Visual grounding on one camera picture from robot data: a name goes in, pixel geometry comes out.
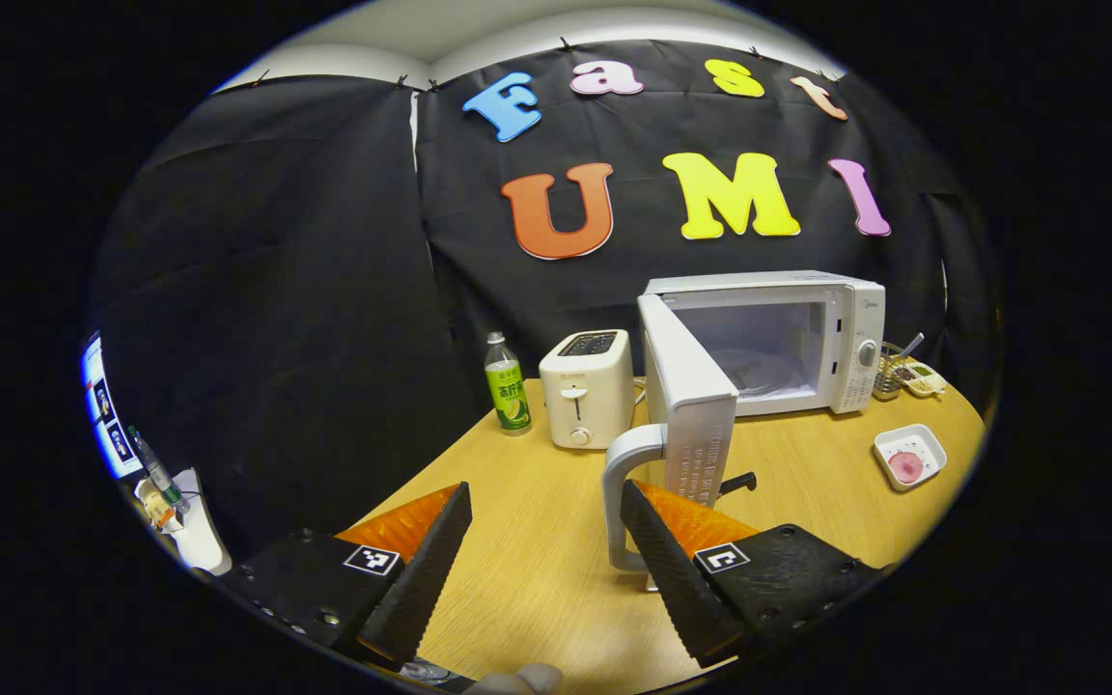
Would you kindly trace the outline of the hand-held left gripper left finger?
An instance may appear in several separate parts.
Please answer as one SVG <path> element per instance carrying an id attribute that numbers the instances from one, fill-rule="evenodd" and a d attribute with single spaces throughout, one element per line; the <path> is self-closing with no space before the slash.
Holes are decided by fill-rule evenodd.
<path id="1" fill-rule="evenodd" d="M 282 628 L 379 667 L 413 661 L 471 524 L 469 484 L 424 494 L 340 534 L 300 529 L 219 577 Z"/>

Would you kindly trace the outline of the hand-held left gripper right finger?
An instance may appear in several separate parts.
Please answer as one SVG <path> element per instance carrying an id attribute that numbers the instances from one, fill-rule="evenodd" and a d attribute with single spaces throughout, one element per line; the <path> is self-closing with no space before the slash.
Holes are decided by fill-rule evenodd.
<path id="1" fill-rule="evenodd" d="M 800 525 L 759 532 L 641 481 L 624 483 L 620 520 L 701 667 L 790 651 L 890 576 Z"/>

